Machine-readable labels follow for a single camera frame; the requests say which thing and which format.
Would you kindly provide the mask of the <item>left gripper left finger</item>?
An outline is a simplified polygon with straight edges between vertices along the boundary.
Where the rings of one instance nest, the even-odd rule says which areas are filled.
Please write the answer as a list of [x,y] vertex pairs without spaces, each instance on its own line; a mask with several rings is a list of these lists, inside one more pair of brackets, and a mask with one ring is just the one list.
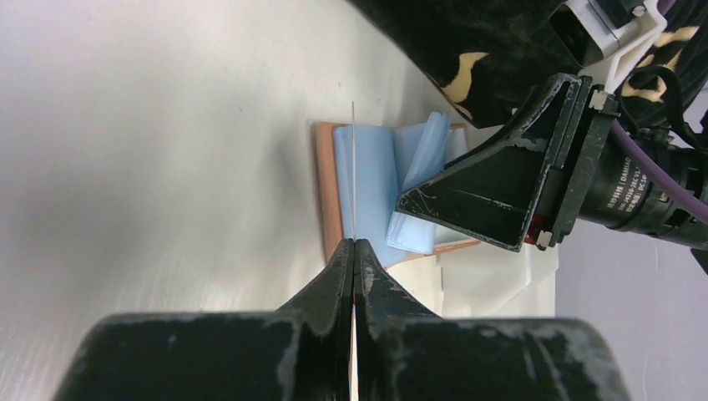
[[114,314],[57,400],[347,400],[354,243],[273,311]]

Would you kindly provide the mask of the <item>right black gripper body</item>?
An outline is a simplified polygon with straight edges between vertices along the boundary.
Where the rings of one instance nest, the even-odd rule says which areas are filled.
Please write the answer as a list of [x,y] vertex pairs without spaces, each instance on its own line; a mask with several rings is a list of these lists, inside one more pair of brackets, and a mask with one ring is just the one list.
[[633,232],[690,248],[707,268],[707,224],[684,202],[655,182],[663,173],[686,193],[707,202],[707,120],[695,132],[680,114],[670,89],[667,120],[654,127],[632,125],[593,112],[569,126],[571,147],[551,165],[525,241],[540,250],[558,245],[577,220],[613,231]]

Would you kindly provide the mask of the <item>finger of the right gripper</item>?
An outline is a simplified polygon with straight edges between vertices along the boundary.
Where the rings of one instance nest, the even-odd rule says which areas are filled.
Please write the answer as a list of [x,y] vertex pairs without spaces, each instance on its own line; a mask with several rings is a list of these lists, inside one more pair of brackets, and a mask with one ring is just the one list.
[[507,251],[520,251],[566,129],[579,117],[592,79],[555,74],[532,89],[492,137],[403,191],[397,212]]

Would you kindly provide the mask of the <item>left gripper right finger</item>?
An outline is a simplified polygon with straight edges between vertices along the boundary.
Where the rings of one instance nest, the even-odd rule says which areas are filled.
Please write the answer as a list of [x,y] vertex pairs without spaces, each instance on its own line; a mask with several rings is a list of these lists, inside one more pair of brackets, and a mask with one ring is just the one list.
[[353,245],[362,400],[627,400],[606,341],[568,318],[445,319]]

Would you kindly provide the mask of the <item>silver VIP credit card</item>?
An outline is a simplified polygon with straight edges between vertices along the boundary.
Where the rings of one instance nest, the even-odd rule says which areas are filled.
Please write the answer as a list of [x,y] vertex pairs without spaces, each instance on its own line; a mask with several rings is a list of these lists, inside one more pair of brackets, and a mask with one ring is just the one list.
[[[356,122],[356,104],[351,101],[351,218],[352,218],[352,239],[357,240],[357,122]],[[352,351],[351,351],[351,399],[359,400],[359,373],[358,373],[358,340],[357,340],[357,305],[356,297],[352,299]]]

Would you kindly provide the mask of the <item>tan leather card holder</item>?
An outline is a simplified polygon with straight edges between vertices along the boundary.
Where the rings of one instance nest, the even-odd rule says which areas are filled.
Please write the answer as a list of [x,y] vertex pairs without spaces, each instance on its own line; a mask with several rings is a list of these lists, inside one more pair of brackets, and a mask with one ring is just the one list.
[[[357,239],[369,240],[381,264],[388,268],[420,257],[440,255],[479,241],[417,218],[406,217],[402,229],[390,227],[402,184],[417,168],[429,178],[443,164],[468,150],[468,129],[433,112],[421,124],[390,128],[358,125]],[[324,255],[330,257],[340,241],[352,238],[351,126],[317,122],[314,125],[317,188],[321,208]]]

